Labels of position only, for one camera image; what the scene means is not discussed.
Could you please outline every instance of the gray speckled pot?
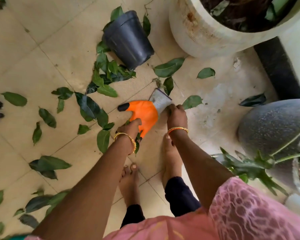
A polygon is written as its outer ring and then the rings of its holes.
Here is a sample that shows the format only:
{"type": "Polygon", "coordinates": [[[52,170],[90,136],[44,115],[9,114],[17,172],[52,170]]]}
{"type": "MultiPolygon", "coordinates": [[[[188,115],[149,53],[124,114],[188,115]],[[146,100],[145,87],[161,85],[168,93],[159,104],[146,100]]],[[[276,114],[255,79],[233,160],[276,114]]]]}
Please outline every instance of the gray speckled pot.
{"type": "MultiPolygon", "coordinates": [[[[255,156],[258,149],[263,155],[269,155],[298,133],[300,133],[300,99],[277,101],[253,108],[243,117],[238,128],[239,141],[250,157],[255,156]]],[[[299,142],[300,137],[274,158],[299,153],[299,142]]],[[[292,175],[292,161],[276,164],[269,173],[285,185],[296,189],[292,175]]]]}

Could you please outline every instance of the black plastic pot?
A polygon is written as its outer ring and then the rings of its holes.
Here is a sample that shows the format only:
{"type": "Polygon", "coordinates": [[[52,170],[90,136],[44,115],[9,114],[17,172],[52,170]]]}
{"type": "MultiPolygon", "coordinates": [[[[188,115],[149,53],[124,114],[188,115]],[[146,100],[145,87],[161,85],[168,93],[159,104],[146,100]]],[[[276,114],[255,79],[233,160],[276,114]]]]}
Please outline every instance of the black plastic pot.
{"type": "Polygon", "coordinates": [[[128,11],[113,21],[105,29],[102,40],[130,70],[155,53],[135,11],[128,11]]]}

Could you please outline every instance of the white plant pot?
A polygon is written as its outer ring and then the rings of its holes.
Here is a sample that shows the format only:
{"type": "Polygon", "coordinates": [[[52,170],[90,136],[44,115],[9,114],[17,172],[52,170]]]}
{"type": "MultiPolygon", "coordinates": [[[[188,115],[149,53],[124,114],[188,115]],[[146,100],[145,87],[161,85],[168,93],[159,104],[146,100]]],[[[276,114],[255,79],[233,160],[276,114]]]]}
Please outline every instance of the white plant pot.
{"type": "Polygon", "coordinates": [[[178,45],[202,59],[224,56],[278,36],[300,19],[300,0],[276,26],[263,32],[239,32],[216,21],[200,0],[170,0],[169,21],[178,45]]]}

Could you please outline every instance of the pink lace sleeve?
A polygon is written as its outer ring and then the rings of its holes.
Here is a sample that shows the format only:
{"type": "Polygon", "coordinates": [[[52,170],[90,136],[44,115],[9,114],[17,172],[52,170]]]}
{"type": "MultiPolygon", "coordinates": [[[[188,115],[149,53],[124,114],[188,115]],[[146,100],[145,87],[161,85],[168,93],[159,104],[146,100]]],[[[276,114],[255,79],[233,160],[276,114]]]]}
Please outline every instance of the pink lace sleeve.
{"type": "Polygon", "coordinates": [[[237,177],[218,189],[209,215],[221,240],[300,240],[300,217],[237,177]]]}

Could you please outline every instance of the bare foot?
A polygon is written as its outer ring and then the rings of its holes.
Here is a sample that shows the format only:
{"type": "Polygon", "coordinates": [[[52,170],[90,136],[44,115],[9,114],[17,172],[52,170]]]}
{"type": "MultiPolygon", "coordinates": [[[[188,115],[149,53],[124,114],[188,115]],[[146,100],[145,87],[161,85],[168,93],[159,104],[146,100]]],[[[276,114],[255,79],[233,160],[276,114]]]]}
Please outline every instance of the bare foot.
{"type": "Polygon", "coordinates": [[[164,136],[164,158],[165,171],[162,177],[163,188],[166,188],[167,182],[173,177],[181,177],[182,159],[179,152],[168,134],[164,136]]]}
{"type": "Polygon", "coordinates": [[[122,178],[119,183],[119,189],[124,198],[124,202],[126,203],[127,208],[131,205],[140,204],[138,185],[139,175],[137,165],[135,163],[132,163],[130,169],[128,166],[124,166],[124,168],[122,169],[122,178]]]}

